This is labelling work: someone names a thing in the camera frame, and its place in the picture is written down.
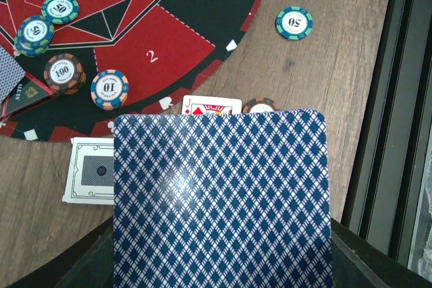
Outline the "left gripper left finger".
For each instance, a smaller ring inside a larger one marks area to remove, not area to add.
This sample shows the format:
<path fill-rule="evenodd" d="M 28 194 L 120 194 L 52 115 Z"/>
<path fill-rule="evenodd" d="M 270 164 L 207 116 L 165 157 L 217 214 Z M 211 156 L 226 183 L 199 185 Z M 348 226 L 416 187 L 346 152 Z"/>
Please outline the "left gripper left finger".
<path fill-rule="evenodd" d="M 84 255 L 95 247 L 102 235 L 112 229 L 113 217 L 93 229 L 60 255 L 7 287 L 54 287 Z"/>

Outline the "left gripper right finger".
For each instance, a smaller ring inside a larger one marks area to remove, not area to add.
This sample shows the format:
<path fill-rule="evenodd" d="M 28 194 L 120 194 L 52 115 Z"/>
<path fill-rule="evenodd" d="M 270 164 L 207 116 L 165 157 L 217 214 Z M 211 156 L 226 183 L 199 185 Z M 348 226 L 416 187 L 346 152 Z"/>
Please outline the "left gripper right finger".
<path fill-rule="evenodd" d="M 334 287 L 430 287 L 431 282 L 398 264 L 335 219 L 331 220 Z"/>

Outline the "grey playing card deck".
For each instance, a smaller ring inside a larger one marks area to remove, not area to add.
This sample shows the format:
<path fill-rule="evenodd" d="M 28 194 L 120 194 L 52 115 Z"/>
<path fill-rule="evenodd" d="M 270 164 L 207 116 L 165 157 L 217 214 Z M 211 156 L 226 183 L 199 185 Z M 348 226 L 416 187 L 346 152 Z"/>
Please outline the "grey playing card deck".
<path fill-rule="evenodd" d="M 115 287 L 331 287 L 312 109 L 115 120 Z"/>

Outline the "blue white ten chip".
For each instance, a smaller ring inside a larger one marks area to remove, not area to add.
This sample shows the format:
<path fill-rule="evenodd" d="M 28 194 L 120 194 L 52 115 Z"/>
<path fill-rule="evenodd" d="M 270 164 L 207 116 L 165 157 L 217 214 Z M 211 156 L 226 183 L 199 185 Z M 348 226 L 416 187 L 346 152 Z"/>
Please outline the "blue white ten chip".
<path fill-rule="evenodd" d="M 106 69 L 99 72 L 90 85 L 90 97 L 94 104 L 110 111 L 121 107 L 127 100 L 129 81 L 119 70 Z"/>

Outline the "triangular black dealer button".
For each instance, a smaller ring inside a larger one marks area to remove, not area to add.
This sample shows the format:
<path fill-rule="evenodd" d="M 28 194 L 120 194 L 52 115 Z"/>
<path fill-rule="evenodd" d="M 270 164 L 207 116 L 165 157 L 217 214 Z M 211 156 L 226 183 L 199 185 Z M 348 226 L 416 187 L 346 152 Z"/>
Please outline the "triangular black dealer button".
<path fill-rule="evenodd" d="M 55 96 L 54 91 L 46 84 L 33 75 L 26 73 L 23 79 L 1 103 L 1 118 L 32 107 L 36 103 Z"/>

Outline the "red black chip stack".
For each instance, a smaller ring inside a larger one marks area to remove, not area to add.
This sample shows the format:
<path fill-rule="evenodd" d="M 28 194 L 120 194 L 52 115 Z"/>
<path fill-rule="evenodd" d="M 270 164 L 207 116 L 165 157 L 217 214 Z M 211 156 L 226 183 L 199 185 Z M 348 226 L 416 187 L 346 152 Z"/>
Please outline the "red black chip stack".
<path fill-rule="evenodd" d="M 266 97 L 257 97 L 248 101 L 244 107 L 243 113 L 265 113 L 280 110 L 279 105 L 272 99 Z"/>

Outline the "red black hundred chip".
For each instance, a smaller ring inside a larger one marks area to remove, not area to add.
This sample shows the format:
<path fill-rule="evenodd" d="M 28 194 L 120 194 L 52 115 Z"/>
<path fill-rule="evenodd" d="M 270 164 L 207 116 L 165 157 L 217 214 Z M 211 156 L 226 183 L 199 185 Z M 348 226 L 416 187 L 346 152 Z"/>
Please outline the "red black hundred chip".
<path fill-rule="evenodd" d="M 50 58 L 43 75 L 47 86 L 60 95 L 76 94 L 86 82 L 82 64 L 69 53 L 61 53 Z"/>

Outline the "green blue chip stack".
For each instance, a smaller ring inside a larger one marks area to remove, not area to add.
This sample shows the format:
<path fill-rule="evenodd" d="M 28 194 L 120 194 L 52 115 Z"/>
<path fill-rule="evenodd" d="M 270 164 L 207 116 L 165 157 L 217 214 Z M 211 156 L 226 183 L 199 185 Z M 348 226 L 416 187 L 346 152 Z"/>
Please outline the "green blue chip stack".
<path fill-rule="evenodd" d="M 275 28 L 288 40 L 302 40 L 313 30 L 313 17 L 302 7 L 287 7 L 277 15 Z"/>

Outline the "white card box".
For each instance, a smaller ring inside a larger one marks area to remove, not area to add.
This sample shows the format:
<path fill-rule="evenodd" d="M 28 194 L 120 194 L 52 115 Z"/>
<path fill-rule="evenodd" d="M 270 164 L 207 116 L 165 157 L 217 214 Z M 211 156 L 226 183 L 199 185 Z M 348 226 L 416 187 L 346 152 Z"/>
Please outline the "white card box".
<path fill-rule="evenodd" d="M 113 139 L 71 139 L 72 153 L 63 202 L 72 204 L 112 205 Z"/>

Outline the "round red black poker mat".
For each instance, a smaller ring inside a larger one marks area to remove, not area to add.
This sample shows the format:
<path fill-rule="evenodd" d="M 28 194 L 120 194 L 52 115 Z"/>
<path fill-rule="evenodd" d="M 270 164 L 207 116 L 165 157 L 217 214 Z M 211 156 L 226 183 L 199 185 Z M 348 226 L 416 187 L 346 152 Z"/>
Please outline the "round red black poker mat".
<path fill-rule="evenodd" d="M 13 51 L 20 24 L 41 13 L 45 0 L 1 0 L 1 46 Z M 262 0 L 77 0 L 78 17 L 58 25 L 47 51 L 17 56 L 34 78 L 43 78 L 54 55 L 82 64 L 87 83 L 73 95 L 46 98 L 1 122 L 1 134 L 23 140 L 66 142 L 110 133 L 126 113 L 160 113 L 196 90 L 221 66 L 249 29 Z M 106 69 L 130 83 L 125 104 L 98 108 L 90 82 Z"/>

